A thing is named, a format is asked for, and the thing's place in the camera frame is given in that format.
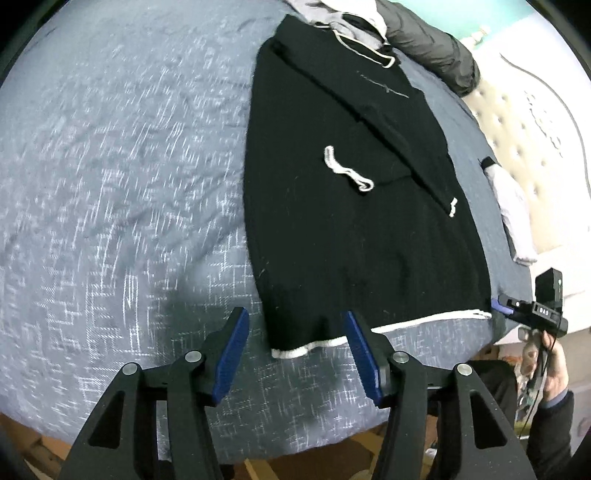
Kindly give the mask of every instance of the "white trim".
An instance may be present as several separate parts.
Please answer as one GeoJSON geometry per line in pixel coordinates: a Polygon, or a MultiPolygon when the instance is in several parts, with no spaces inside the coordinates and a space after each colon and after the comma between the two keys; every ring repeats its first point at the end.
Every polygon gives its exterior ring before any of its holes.
{"type": "Polygon", "coordinates": [[[453,216],[456,214],[456,204],[457,204],[457,198],[453,198],[452,203],[451,203],[451,211],[449,212],[449,216],[450,218],[453,218],[453,216]]]}
{"type": "Polygon", "coordinates": [[[378,52],[378,51],[374,50],[372,47],[370,47],[370,46],[367,46],[367,45],[366,45],[365,43],[363,43],[362,41],[356,40],[355,38],[353,38],[353,37],[350,37],[350,36],[348,36],[348,35],[344,35],[344,34],[342,34],[342,33],[340,33],[340,32],[337,32],[336,30],[333,30],[333,33],[335,34],[335,37],[336,37],[336,39],[339,41],[339,43],[341,43],[341,45],[342,45],[342,46],[344,46],[345,48],[348,48],[350,51],[352,51],[352,52],[356,53],[357,55],[359,55],[359,56],[361,56],[361,57],[363,57],[363,58],[366,58],[366,59],[368,59],[368,60],[370,60],[370,61],[372,61],[372,62],[374,62],[374,63],[377,63],[378,65],[380,65],[381,67],[383,67],[383,68],[385,68],[385,69],[389,69],[389,68],[390,68],[392,65],[394,65],[394,63],[396,63],[396,57],[392,57],[392,56],[390,56],[390,55],[384,55],[383,53],[380,53],[380,52],[378,52]],[[348,45],[347,45],[347,44],[346,44],[346,43],[345,43],[345,42],[344,42],[344,41],[341,39],[341,37],[343,37],[343,38],[346,38],[347,40],[350,40],[350,41],[354,41],[355,43],[358,43],[359,45],[363,45],[365,48],[367,48],[368,50],[371,50],[371,51],[372,51],[373,53],[375,53],[376,55],[379,55],[379,56],[380,56],[380,57],[382,57],[383,59],[390,59],[390,61],[388,62],[388,64],[387,64],[387,65],[382,65],[382,64],[381,64],[380,62],[378,62],[377,60],[374,60],[374,59],[372,59],[372,58],[369,58],[368,56],[366,56],[366,55],[363,55],[362,53],[359,53],[359,52],[358,52],[357,50],[355,50],[354,48],[351,48],[351,47],[349,47],[349,46],[348,46],[348,45]]]}
{"type": "Polygon", "coordinates": [[[374,189],[373,180],[362,177],[352,168],[344,167],[336,161],[335,148],[332,145],[327,145],[324,148],[324,163],[336,174],[347,175],[352,179],[357,184],[360,192],[369,192],[374,189]]]}
{"type": "MultiPolygon", "coordinates": [[[[406,327],[413,327],[416,325],[420,325],[422,323],[427,322],[435,322],[436,320],[453,320],[453,319],[479,319],[479,320],[488,320],[491,318],[491,314],[488,312],[483,312],[482,310],[456,310],[454,312],[443,312],[443,313],[436,313],[434,315],[429,315],[428,317],[423,317],[415,320],[409,320],[407,322],[400,322],[400,323],[393,323],[391,325],[382,325],[381,327],[372,328],[372,332],[375,333],[387,333],[392,332],[394,330],[398,330],[400,328],[406,327]]],[[[297,358],[299,356],[303,356],[317,348],[319,346],[322,347],[330,347],[330,346],[339,346],[344,345],[347,343],[347,337],[338,337],[333,338],[331,340],[318,340],[317,342],[311,342],[307,345],[303,345],[301,347],[295,348],[293,350],[278,350],[275,348],[271,349],[271,355],[273,358],[280,358],[280,359],[291,359],[297,358]]]]}

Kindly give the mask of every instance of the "cream headboard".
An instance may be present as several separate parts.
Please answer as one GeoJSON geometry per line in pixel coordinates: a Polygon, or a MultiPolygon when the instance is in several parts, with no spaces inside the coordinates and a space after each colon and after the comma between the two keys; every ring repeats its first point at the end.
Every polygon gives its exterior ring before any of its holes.
{"type": "Polygon", "coordinates": [[[591,199],[572,120],[543,83],[498,53],[476,51],[474,57],[482,80],[464,100],[496,159],[527,196],[538,253],[564,245],[591,228],[591,199]]]}

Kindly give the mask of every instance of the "black puffer jacket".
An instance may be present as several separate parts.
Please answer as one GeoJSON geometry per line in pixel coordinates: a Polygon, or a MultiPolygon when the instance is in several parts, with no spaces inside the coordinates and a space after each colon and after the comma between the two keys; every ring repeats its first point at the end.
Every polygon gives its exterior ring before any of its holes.
{"type": "Polygon", "coordinates": [[[376,0],[386,22],[386,38],[459,96],[468,95],[480,81],[480,70],[470,51],[449,33],[432,27],[398,3],[376,0]]]}

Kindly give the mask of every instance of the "cable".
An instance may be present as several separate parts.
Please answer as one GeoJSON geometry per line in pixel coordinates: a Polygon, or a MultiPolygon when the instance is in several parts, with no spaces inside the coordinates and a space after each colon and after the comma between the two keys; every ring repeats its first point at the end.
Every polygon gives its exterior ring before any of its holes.
{"type": "MultiPolygon", "coordinates": [[[[558,322],[558,326],[556,327],[556,334],[554,335],[554,341],[552,342],[552,346],[550,347],[550,350],[548,351],[548,355],[546,356],[546,361],[544,362],[544,366],[542,367],[542,378],[544,378],[544,375],[546,374],[546,370],[548,370],[548,364],[550,363],[550,357],[552,356],[552,352],[554,352],[554,344],[556,344],[556,337],[558,337],[558,331],[560,330],[560,325],[562,324],[562,315],[560,316],[560,321],[558,322]]],[[[535,400],[533,405],[530,408],[530,411],[527,414],[527,418],[525,419],[525,423],[523,424],[523,426],[521,427],[521,431],[519,433],[519,435],[517,436],[518,440],[521,440],[521,436],[523,435],[523,432],[525,431],[525,427],[527,427],[527,424],[530,421],[530,417],[531,417],[531,413],[534,411],[534,407],[535,407],[535,403],[538,401],[538,397],[540,396],[540,390],[542,390],[543,387],[538,389],[538,392],[535,394],[535,400]]]]}

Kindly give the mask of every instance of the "human hand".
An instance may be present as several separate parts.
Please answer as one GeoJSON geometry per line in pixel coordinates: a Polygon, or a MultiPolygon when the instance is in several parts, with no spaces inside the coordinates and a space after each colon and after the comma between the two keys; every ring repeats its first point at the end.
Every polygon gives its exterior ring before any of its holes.
{"type": "MultiPolygon", "coordinates": [[[[548,332],[542,334],[541,340],[546,350],[548,350],[548,368],[546,370],[543,399],[549,402],[568,387],[569,373],[566,369],[566,357],[561,343],[558,340],[554,341],[554,337],[548,332]]],[[[535,371],[537,363],[538,349],[532,339],[523,348],[522,375],[531,375],[535,371]]]]}

